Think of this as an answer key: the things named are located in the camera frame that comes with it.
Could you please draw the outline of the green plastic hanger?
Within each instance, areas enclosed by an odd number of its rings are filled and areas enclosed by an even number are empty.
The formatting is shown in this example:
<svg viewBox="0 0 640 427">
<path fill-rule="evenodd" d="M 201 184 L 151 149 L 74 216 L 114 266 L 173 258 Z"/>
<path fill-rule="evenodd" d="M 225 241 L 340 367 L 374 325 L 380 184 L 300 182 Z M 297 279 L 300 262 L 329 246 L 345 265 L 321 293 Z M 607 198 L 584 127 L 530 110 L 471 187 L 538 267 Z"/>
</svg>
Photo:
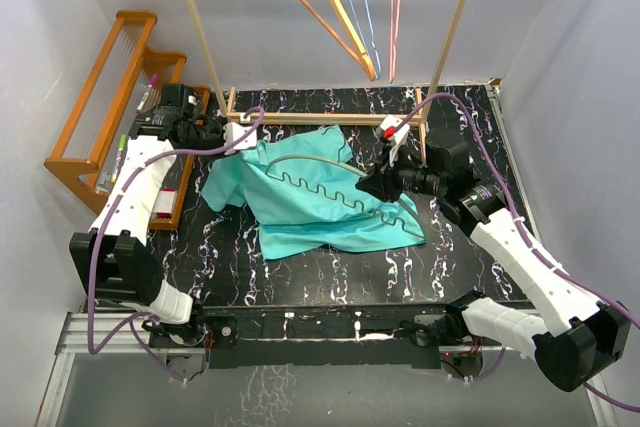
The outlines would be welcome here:
<svg viewBox="0 0 640 427">
<path fill-rule="evenodd" d="M 321 236 L 323 244 L 349 252 L 367 252 L 422 244 L 426 227 L 413 201 L 401 195 L 382 202 L 358 190 L 365 176 L 350 166 L 352 150 L 339 127 L 324 127 L 272 145 L 274 158 L 264 174 L 287 186 L 293 207 L 316 220 L 289 221 L 291 227 Z"/>
</svg>

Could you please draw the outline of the teal t shirt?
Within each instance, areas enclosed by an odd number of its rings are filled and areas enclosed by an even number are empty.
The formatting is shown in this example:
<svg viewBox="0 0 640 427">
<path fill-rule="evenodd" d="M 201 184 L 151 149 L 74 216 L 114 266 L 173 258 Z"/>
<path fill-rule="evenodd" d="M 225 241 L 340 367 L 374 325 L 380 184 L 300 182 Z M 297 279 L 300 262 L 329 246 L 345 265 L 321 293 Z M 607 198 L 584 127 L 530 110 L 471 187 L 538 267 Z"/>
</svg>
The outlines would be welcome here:
<svg viewBox="0 0 640 427">
<path fill-rule="evenodd" d="M 337 127 L 260 140 L 214 161 L 201 196 L 216 212 L 248 207 L 267 260 L 322 246 L 362 253 L 425 242 L 415 203 L 408 196 L 385 203 L 358 190 L 358 175 L 345 168 L 352 158 Z"/>
</svg>

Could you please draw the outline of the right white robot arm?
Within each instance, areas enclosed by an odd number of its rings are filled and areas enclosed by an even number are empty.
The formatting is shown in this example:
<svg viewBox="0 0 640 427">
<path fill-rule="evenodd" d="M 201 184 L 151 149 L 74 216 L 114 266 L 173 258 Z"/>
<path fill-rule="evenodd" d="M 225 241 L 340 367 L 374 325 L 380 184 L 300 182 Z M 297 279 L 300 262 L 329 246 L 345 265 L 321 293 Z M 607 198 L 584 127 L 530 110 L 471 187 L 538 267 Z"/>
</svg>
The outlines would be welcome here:
<svg viewBox="0 0 640 427">
<path fill-rule="evenodd" d="M 630 320 L 608 301 L 571 284 L 560 266 L 545 265 L 541 246 L 513 218 L 504 192 L 474 174 L 467 143 L 455 132 L 431 135 L 421 164 L 397 127 L 377 130 L 383 150 L 356 187 L 397 202 L 405 192 L 432 196 L 452 224 L 487 251 L 535 306 L 534 315 L 472 290 L 450 302 L 442 319 L 424 327 L 427 339 L 460 344 L 495 340 L 534 360 L 557 388 L 572 392 L 618 361 Z"/>
</svg>

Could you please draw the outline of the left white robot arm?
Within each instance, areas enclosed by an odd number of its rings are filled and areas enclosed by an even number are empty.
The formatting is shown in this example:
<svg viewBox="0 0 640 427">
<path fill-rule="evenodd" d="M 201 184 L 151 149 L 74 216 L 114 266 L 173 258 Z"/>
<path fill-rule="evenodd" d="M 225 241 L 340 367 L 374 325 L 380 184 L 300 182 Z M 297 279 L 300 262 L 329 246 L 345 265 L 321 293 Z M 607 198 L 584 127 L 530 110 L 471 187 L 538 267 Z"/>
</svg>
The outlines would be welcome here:
<svg viewBox="0 0 640 427">
<path fill-rule="evenodd" d="M 167 83 L 155 107 L 139 113 L 128 132 L 124 156 L 105 207 L 69 250 L 87 296 L 157 316 L 172 324 L 182 344 L 206 334 L 193 299 L 165 280 L 161 262 L 147 246 L 147 231 L 175 149 L 210 150 L 224 144 L 223 123 L 203 114 L 206 101 L 193 87 Z"/>
</svg>

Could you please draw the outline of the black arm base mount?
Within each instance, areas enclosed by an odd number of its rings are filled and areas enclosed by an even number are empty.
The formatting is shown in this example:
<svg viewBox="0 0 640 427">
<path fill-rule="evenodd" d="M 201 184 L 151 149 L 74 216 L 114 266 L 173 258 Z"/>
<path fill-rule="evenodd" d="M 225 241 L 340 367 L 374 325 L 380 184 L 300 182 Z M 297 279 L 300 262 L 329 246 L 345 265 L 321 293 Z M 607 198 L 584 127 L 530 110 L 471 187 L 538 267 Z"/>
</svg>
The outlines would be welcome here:
<svg viewBox="0 0 640 427">
<path fill-rule="evenodd" d="M 446 329 L 442 304 L 197 307 L 183 325 L 146 322 L 157 348 L 198 349 L 210 369 L 403 365 L 437 369 L 447 352 L 492 341 Z"/>
</svg>

